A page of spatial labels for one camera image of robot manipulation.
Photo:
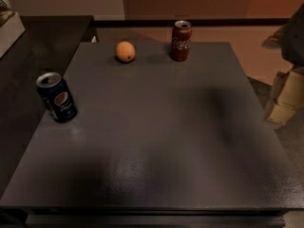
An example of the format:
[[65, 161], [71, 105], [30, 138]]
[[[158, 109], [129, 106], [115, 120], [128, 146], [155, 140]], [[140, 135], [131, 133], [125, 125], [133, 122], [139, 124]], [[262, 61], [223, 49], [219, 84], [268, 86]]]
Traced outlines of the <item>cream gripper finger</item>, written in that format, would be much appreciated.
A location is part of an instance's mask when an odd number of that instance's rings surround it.
[[265, 119], [285, 124], [304, 105], [304, 67], [278, 72], [265, 107]]

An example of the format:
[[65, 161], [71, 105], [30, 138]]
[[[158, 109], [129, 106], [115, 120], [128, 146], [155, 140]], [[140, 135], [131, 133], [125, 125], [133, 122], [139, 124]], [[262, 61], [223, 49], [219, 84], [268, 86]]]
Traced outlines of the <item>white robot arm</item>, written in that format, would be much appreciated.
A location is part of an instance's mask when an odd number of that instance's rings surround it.
[[280, 44], [282, 58], [293, 67], [287, 73], [276, 74], [265, 107], [265, 119], [285, 124], [304, 105], [304, 4], [264, 45], [271, 46], [275, 42]]

